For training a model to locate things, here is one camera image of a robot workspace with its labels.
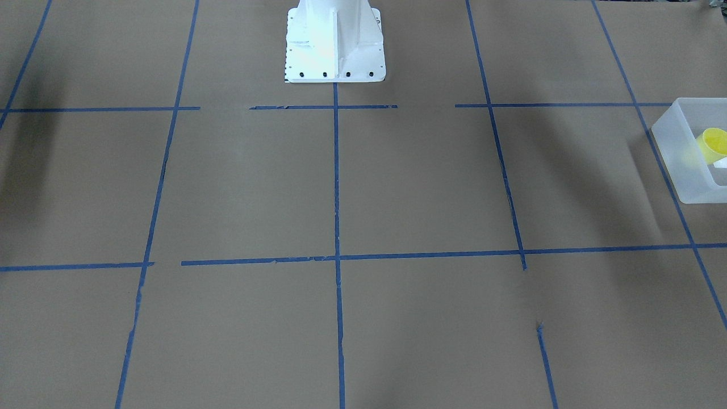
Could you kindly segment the yellow plastic cup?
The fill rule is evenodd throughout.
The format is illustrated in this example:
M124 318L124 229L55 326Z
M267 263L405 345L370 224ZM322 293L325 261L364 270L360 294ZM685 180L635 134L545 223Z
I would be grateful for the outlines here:
M691 132L681 158L690 166L711 166L726 158L726 131L709 127Z

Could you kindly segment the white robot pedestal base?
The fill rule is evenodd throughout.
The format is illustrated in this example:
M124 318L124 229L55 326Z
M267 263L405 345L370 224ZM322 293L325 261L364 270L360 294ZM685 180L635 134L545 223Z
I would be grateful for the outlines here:
M368 83L387 77L382 16L368 1L300 1L287 12L284 80Z

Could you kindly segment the translucent white plastic bin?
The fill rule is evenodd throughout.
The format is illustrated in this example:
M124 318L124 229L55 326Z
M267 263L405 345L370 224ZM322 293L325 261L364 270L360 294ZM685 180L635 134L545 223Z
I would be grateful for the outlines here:
M677 98L651 131L678 199L686 204L725 203L725 158L708 163L697 138L725 129L725 98Z

